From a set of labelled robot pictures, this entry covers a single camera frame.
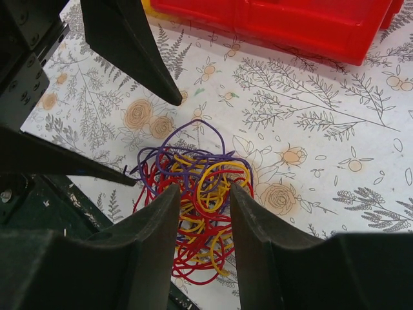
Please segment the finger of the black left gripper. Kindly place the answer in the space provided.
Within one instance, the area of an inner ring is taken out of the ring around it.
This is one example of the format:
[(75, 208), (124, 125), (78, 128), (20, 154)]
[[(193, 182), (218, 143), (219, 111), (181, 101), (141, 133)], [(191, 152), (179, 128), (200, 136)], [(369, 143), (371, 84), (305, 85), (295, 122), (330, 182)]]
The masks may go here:
[(134, 186), (123, 173), (25, 132), (1, 127), (1, 172), (90, 176)]
[(90, 48), (167, 103), (182, 95), (164, 64), (141, 1), (81, 1)]

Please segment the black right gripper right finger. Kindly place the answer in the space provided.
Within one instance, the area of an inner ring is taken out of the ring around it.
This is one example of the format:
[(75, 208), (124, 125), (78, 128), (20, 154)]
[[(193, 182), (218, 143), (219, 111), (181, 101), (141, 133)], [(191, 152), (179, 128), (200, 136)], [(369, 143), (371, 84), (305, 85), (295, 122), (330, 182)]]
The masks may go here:
[(322, 240), (230, 188), (242, 309), (411, 309), (412, 235), (338, 233)]

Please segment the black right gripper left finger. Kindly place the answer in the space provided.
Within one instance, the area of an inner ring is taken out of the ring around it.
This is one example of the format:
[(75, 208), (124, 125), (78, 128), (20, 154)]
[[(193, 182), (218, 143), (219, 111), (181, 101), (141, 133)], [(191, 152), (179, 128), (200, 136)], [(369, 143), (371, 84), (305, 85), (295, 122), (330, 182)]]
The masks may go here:
[(1, 231), (2, 309), (166, 309), (180, 192), (85, 241), (57, 231)]

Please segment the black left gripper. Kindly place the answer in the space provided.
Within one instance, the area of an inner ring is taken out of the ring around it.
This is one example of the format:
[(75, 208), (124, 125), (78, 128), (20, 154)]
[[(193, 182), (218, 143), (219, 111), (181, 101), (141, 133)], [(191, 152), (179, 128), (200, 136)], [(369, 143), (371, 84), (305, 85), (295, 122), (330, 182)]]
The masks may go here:
[(1, 1), (1, 126), (19, 130), (49, 86), (43, 70), (69, 31), (67, 1)]

